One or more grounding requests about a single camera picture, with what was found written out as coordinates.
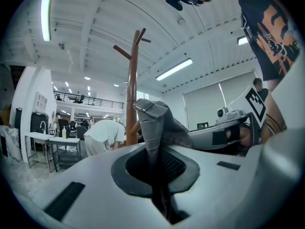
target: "person bending over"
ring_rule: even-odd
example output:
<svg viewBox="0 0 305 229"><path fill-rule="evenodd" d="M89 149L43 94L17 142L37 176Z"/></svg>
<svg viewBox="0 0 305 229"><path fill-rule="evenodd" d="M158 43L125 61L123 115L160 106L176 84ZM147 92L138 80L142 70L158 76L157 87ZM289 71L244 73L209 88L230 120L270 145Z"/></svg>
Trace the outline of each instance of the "person bending over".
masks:
<svg viewBox="0 0 305 229"><path fill-rule="evenodd" d="M125 129L121 123L113 120L101 120L93 125L85 134L85 145L88 156L93 156L119 148L124 143Z"/></svg>
<svg viewBox="0 0 305 229"><path fill-rule="evenodd" d="M261 97L261 99L265 102L266 97L268 96L268 89L263 88L263 81L261 78L255 78L253 81L253 85L256 88L257 94Z"/></svg>
<svg viewBox="0 0 305 229"><path fill-rule="evenodd" d="M211 0L181 1L204 6L206 2ZM267 117L264 122L270 125L275 133L278 133L281 132L285 124L271 92L287 74L300 53L297 40L289 31L289 20L292 21L292 19L279 0L238 0L238 2L245 18L244 21L246 21L245 35L258 59L263 79L268 82L269 93L265 99ZM226 135L230 139L230 130L226 131ZM265 143L271 135L271 131L263 126L261 143ZM249 147L250 140L250 130L241 125L241 145Z"/></svg>

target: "ceiling spotlight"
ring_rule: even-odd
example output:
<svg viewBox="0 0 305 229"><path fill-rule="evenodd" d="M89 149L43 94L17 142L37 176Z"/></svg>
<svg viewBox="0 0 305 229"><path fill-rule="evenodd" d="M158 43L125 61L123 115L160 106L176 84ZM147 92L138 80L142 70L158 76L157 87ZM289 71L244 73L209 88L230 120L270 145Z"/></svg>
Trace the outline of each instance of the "ceiling spotlight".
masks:
<svg viewBox="0 0 305 229"><path fill-rule="evenodd" d="M186 66L189 66L190 64L192 64L193 61L191 58L188 58L184 61L182 61L181 63L179 63L178 65L174 66L173 68L167 70L166 72L162 73L161 75L156 77L157 81L163 80L164 78L170 76L171 74L174 74L175 72L183 69Z"/></svg>
<svg viewBox="0 0 305 229"><path fill-rule="evenodd" d="M51 0L41 0L41 30L45 42L49 42L51 39L50 7Z"/></svg>
<svg viewBox="0 0 305 229"><path fill-rule="evenodd" d="M246 36L242 36L237 38L237 44L238 45L243 45L245 43L248 43L248 39L246 38Z"/></svg>

